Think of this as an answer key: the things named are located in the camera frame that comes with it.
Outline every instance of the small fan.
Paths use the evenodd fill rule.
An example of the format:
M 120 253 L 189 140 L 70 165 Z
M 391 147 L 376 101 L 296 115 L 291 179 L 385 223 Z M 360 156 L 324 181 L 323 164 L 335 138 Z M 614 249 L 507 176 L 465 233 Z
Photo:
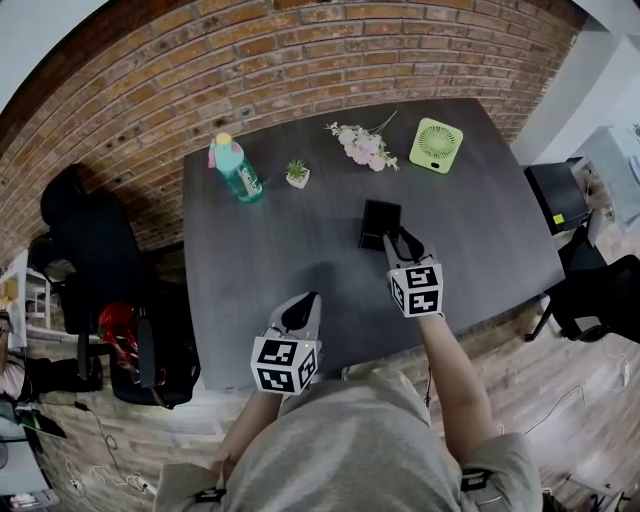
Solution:
M 449 172 L 462 144 L 462 132 L 425 117 L 420 121 L 409 160 L 442 174 Z

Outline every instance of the brick wall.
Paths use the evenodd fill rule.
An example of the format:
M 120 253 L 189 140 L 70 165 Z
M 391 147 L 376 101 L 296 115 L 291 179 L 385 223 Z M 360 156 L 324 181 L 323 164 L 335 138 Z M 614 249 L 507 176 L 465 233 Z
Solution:
M 239 134 L 358 105 L 477 97 L 511 140 L 584 22 L 570 0 L 162 4 L 165 11 L 67 69 L 28 119 L 0 133 L 2 258 L 44 230 L 40 194 L 73 162 L 88 166 L 90 190 L 118 194 L 139 244 L 153 249 L 182 237 L 183 155 L 220 129 Z M 119 23 L 112 11 L 80 32 Z M 83 47 L 75 34 L 65 44 Z M 46 78 L 38 70 L 30 77 Z

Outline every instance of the teal water bottle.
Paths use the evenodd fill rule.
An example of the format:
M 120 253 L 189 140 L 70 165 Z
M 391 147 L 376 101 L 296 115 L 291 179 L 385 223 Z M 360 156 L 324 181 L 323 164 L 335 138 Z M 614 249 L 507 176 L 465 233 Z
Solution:
M 229 188 L 243 203 L 253 203 L 262 197 L 262 183 L 245 158 L 240 144 L 228 133 L 220 133 L 211 141 L 209 168 L 214 167 L 220 171 Z

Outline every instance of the flower bouquet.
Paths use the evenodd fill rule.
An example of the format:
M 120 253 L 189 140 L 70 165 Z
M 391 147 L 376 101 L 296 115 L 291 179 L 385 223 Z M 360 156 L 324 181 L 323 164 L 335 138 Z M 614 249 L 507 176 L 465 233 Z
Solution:
M 327 125 L 327 130 L 338 137 L 344 146 L 344 151 L 348 156 L 360 165 L 368 165 L 374 171 L 381 171 L 386 166 L 398 170 L 398 159 L 392 158 L 388 151 L 385 151 L 386 144 L 382 140 L 382 130 L 393 119 L 396 112 L 391 114 L 389 119 L 376 128 L 365 130 L 360 126 L 338 126 L 338 123 Z

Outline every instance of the gray shirt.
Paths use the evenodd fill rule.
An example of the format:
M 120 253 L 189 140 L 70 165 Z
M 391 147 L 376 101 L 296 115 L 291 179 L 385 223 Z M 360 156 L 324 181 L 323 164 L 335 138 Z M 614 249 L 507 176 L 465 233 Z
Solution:
M 461 468 L 431 431 L 415 391 L 382 379 L 323 382 L 288 400 L 228 482 L 191 464 L 165 466 L 154 504 L 156 512 L 541 508 L 524 436 L 483 443 Z

